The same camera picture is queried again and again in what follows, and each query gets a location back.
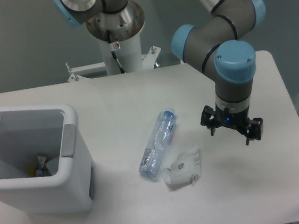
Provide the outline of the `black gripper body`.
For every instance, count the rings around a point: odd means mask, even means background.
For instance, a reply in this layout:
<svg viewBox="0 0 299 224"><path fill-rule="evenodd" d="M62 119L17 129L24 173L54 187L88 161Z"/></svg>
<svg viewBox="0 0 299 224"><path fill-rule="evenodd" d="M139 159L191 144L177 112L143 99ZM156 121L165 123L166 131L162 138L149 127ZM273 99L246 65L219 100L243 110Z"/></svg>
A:
<svg viewBox="0 0 299 224"><path fill-rule="evenodd" d="M215 134L215 130L220 127L225 127L233 130L237 130L242 135L247 135L247 131L250 128L250 119L248 119L249 106L236 113L230 113L229 108L226 107L223 110L218 106L215 107L214 118L212 119L212 134Z"/></svg>

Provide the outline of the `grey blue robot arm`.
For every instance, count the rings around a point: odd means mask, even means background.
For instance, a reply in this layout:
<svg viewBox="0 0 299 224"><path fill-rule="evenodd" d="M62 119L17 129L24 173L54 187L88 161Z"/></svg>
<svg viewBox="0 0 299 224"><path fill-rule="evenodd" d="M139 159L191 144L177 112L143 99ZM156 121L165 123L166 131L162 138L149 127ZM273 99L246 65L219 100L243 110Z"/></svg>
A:
<svg viewBox="0 0 299 224"><path fill-rule="evenodd" d="M248 116L253 77L254 48L242 40L265 18L263 0L200 0L212 19L202 27L183 25L172 37L171 50L215 83L215 107L206 106L201 125L237 130L247 141L259 140L261 118ZM109 75L141 70L140 43L144 26L142 8L131 0L53 0L72 27L82 24L103 46L103 61Z"/></svg>

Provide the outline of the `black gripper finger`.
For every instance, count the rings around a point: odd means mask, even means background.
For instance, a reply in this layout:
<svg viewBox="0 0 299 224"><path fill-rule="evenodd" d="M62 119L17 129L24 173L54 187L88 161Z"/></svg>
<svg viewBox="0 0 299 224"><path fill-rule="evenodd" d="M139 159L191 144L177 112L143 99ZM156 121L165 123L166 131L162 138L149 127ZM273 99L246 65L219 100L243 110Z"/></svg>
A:
<svg viewBox="0 0 299 224"><path fill-rule="evenodd" d="M245 137L246 143L248 146L250 141L261 140L263 133L263 119L262 118L253 118L249 121L249 125L246 128Z"/></svg>
<svg viewBox="0 0 299 224"><path fill-rule="evenodd" d="M211 136L215 134L216 121L215 121L215 111L210 106L205 106L201 114L201 126L207 127L210 131Z"/></svg>

